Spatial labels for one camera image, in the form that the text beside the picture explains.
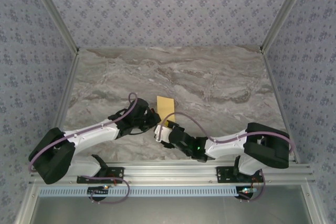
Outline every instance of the wallpaper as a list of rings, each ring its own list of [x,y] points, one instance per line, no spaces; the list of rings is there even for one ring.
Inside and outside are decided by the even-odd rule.
[[[284,0],[53,0],[78,47],[260,45]]]
[[[336,223],[336,1],[298,0],[268,52],[303,162]]]
[[[40,0],[0,0],[0,223],[23,200],[29,153],[49,130],[72,53]]]

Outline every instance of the cable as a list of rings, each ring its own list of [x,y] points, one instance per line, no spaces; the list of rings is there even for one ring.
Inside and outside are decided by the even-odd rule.
[[[35,161],[36,161],[36,160],[37,160],[37,159],[38,159],[38,158],[39,158],[45,151],[47,151],[48,149],[54,147],[55,145],[57,145],[57,144],[59,144],[59,143],[61,143],[61,142],[67,140],[68,138],[71,138],[71,137],[73,137],[73,136],[76,135],[76,134],[77,134],[77,135],[80,135],[80,134],[83,134],[83,133],[87,133],[87,132],[89,132],[89,131],[93,131],[93,130],[95,130],[95,129],[99,129],[99,128],[101,128],[101,127],[110,125],[110,124],[112,124],[112,123],[118,122],[118,121],[122,120],[123,118],[125,118],[125,116],[127,116],[129,113],[131,113],[131,111],[134,109],[135,105],[136,105],[137,102],[138,102],[138,96],[137,96],[136,93],[134,93],[134,92],[129,93],[129,95],[128,95],[128,100],[129,100],[129,102],[131,103],[131,95],[134,95],[134,96],[135,96],[134,104],[132,105],[132,107],[130,107],[130,109],[129,109],[128,111],[126,111],[126,112],[124,113],[124,115],[122,115],[121,117],[115,119],[114,121],[110,121],[110,122],[107,122],[107,123],[104,123],[104,124],[99,124],[99,125],[96,125],[96,126],[87,128],[87,129],[85,129],[85,130],[76,132],[76,133],[74,133],[74,134],[70,134],[70,135],[64,136],[64,137],[62,137],[62,138],[60,138],[60,139],[58,139],[58,140],[52,142],[51,144],[49,144],[49,145],[47,145],[46,147],[44,147],[41,151],[39,151],[39,152],[38,152],[38,153],[31,159],[31,161],[30,161],[30,163],[29,163],[29,165],[28,165],[28,170],[29,170],[30,172],[36,172],[36,170],[33,170],[33,169],[32,169],[34,162],[35,162]]]
[[[257,188],[257,190],[259,190],[259,188],[260,188],[259,180],[258,180],[257,178],[255,178],[255,177],[252,177],[252,181],[253,181],[253,180],[255,180],[255,181],[258,183],[258,188]]]
[[[257,197],[251,199],[251,198],[247,197],[247,196],[244,195],[244,194],[238,193],[240,196],[246,198],[246,199],[249,200],[249,201],[255,201],[255,200],[259,199],[259,198],[265,193],[265,189],[266,189],[266,181],[265,181],[264,173],[263,173],[262,171],[263,171],[263,170],[260,170],[260,175],[261,175],[262,178],[263,178],[263,183],[262,183],[262,184],[263,184],[263,185],[262,185],[263,187],[261,188],[261,191],[260,191],[260,193],[257,195]]]
[[[128,190],[127,190],[126,195],[122,199],[117,200],[117,201],[95,201],[93,199],[93,195],[95,194],[95,192],[97,190],[94,190],[91,193],[91,196],[90,196],[90,199],[91,199],[92,203],[102,204],[102,205],[114,205],[114,204],[122,203],[122,202],[124,202],[128,198],[128,196],[129,196],[129,194],[131,192],[130,184],[125,179],[123,179],[123,178],[117,178],[117,177],[101,177],[101,178],[97,178],[97,177],[90,177],[90,176],[82,176],[82,177],[83,178],[88,178],[88,179],[94,179],[94,180],[102,180],[102,179],[119,180],[119,181],[124,182],[127,185],[127,189]]]
[[[216,138],[212,138],[211,136],[209,136],[209,134],[205,131],[205,129],[204,129],[204,128],[203,128],[203,127],[202,127],[202,126],[195,120],[195,119],[193,119],[191,116],[189,116],[189,115],[187,115],[187,114],[185,114],[185,113],[182,113],[182,112],[173,112],[173,113],[170,113],[169,115],[167,115],[167,116],[163,119],[163,121],[162,121],[162,123],[161,123],[161,125],[160,125],[159,139],[161,139],[161,131],[162,131],[162,127],[163,127],[164,123],[165,123],[165,122],[167,121],[167,119],[168,119],[170,116],[172,116],[172,115],[183,115],[183,116],[189,118],[191,121],[193,121],[193,122],[194,122],[194,123],[201,129],[201,131],[204,133],[204,135],[206,135],[206,137],[207,137],[210,141],[212,141],[212,142],[214,142],[214,143],[217,143],[217,144],[226,144],[226,143],[230,143],[230,142],[236,141],[237,139],[241,139],[241,138],[243,138],[243,137],[247,137],[247,136],[269,135],[269,136],[276,136],[276,137],[279,137],[279,138],[285,140],[287,143],[289,143],[289,144],[290,144],[290,150],[289,150],[289,153],[292,153],[292,151],[294,151],[294,149],[295,149],[295,143],[294,143],[291,139],[289,139],[289,138],[287,138],[287,137],[285,137],[285,136],[283,136],[283,135],[280,135],[280,134],[278,134],[278,133],[268,132],[268,131],[249,132],[249,133],[245,133],[245,134],[242,134],[242,135],[240,135],[240,136],[237,136],[237,137],[233,137],[233,138],[228,139],[228,140],[218,141],[218,140],[216,140]]]

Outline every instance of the aluminum frame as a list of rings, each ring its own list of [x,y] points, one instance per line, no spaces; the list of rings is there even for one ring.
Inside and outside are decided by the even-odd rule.
[[[71,36],[69,29],[67,28],[66,24],[64,23],[56,5],[53,3],[52,0],[41,0],[48,11],[50,17],[53,19],[54,24],[58,28],[59,32],[63,36],[65,43],[68,45],[69,49],[72,51],[73,54],[77,52],[77,46],[74,39]]]
[[[233,166],[233,160],[209,161],[199,163],[193,160],[175,161],[136,161],[108,163],[109,166],[125,168],[124,179],[131,186],[222,186],[217,183],[216,167]],[[313,224],[328,223],[325,212],[317,193],[315,179],[309,164],[290,162],[287,169],[263,169],[267,186],[301,185],[304,199]],[[240,186],[244,183],[225,185]],[[76,177],[66,177],[52,186],[76,187]],[[30,223],[39,191],[46,188],[41,177],[33,174],[29,179],[29,187],[17,216],[16,224]]]
[[[272,45],[273,41],[277,37],[280,29],[282,28],[284,22],[286,21],[286,18],[290,14],[290,11],[292,10],[294,4],[297,0],[284,0],[280,10],[278,11],[275,19],[272,22],[271,27],[268,29],[268,32],[264,38],[264,41],[261,44],[261,52],[263,54],[266,54],[269,50],[270,46]]]

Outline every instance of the yellow block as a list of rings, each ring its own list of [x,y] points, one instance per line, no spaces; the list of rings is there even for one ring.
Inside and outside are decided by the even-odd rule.
[[[166,98],[166,97],[156,97],[156,101],[157,101],[157,107],[158,107],[158,114],[161,118],[161,122],[163,121],[163,119],[165,119],[165,117],[167,115],[169,115],[170,113],[175,112],[175,108],[174,108],[174,99],[172,98]],[[175,122],[175,115],[171,115],[168,118],[169,121]]]

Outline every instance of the patterned wallpaper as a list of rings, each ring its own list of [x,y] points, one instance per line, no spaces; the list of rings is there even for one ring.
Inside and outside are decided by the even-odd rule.
[[[268,52],[303,162],[336,223],[336,0],[298,0]]]
[[[0,0],[0,223],[13,223],[30,151],[55,117],[72,53],[40,0]]]
[[[79,47],[260,45],[284,0],[53,0]]]

